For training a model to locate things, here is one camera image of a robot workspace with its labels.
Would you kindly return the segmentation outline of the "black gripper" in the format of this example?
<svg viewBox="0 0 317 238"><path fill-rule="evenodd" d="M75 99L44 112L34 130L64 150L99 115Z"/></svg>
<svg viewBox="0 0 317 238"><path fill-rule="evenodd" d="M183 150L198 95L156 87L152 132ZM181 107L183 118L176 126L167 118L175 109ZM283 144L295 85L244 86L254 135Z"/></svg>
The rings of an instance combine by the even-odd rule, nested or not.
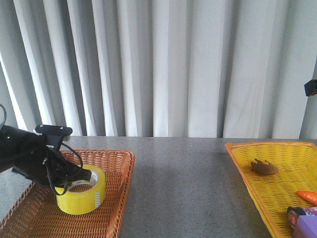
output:
<svg viewBox="0 0 317 238"><path fill-rule="evenodd" d="M50 147L34 150L16 159L12 172L42 186L57 186L64 181L90 181L91 171L66 160L59 151Z"/></svg>
<svg viewBox="0 0 317 238"><path fill-rule="evenodd" d="M305 94L307 97L317 94L317 80L312 79L304 85Z"/></svg>

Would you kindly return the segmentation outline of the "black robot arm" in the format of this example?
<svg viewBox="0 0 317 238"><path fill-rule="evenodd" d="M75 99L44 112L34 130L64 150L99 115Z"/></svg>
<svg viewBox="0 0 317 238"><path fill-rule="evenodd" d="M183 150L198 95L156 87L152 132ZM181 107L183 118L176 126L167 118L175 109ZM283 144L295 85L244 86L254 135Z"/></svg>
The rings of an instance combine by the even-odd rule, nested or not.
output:
<svg viewBox="0 0 317 238"><path fill-rule="evenodd" d="M91 171L82 164L66 160L60 152L63 140L72 134L72 128L41 124L35 132L5 125L6 110L1 106L0 170L11 169L38 185L68 187L75 181L91 178Z"/></svg>

